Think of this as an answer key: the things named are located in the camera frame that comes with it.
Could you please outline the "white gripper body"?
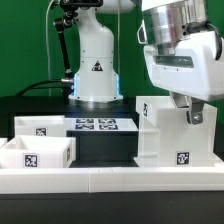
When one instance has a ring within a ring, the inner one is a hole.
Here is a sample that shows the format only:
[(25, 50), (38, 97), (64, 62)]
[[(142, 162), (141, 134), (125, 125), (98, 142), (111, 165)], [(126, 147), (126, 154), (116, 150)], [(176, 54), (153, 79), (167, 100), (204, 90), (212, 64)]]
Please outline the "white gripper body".
[(175, 51), (173, 56), (162, 56), (155, 46), (144, 47), (154, 86), (207, 102), (224, 98), (224, 50), (216, 60), (214, 31), (191, 34)]

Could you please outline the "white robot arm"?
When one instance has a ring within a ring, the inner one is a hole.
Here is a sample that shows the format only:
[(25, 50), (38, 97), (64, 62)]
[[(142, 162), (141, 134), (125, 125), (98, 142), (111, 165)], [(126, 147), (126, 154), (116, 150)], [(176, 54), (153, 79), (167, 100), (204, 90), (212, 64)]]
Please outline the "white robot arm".
[(206, 102), (224, 98), (224, 39), (206, 18), (204, 0), (80, 0), (75, 22), (80, 37), (80, 68), (71, 98), (84, 103), (120, 100), (113, 69), (114, 37), (98, 13), (129, 12), (140, 6), (138, 40), (152, 84), (170, 92), (174, 105), (202, 121)]

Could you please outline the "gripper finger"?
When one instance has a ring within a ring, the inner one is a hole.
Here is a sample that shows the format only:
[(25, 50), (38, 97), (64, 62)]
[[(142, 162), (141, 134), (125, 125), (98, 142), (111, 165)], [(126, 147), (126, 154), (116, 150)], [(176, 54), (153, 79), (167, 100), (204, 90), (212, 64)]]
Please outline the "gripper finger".
[(187, 121), (189, 124), (198, 125), (203, 122), (203, 108), (205, 102), (193, 97), (187, 98), (188, 111), (187, 111)]
[(170, 97), (176, 108), (187, 108), (188, 102), (184, 95), (170, 91)]

